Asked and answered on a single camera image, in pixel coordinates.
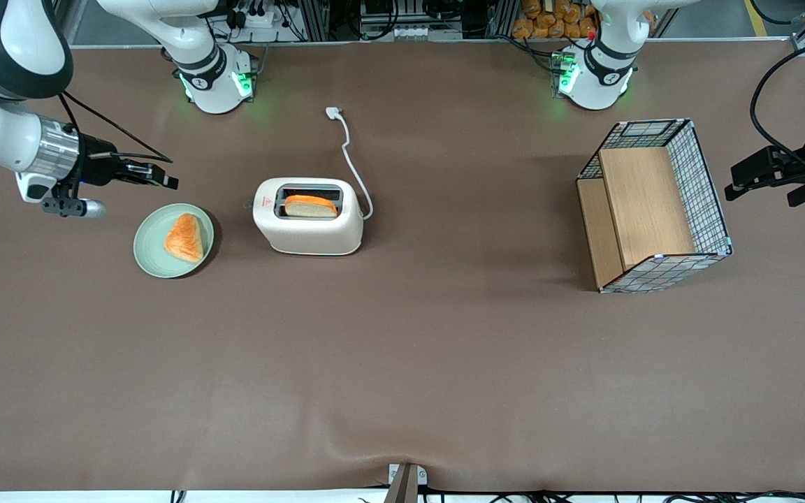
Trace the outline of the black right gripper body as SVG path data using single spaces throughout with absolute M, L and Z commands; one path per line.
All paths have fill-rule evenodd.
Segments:
M 90 135 L 79 136 L 80 152 L 75 165 L 75 187 L 81 184 L 105 186 L 112 181 L 125 182 L 125 163 L 113 156 L 115 144 Z

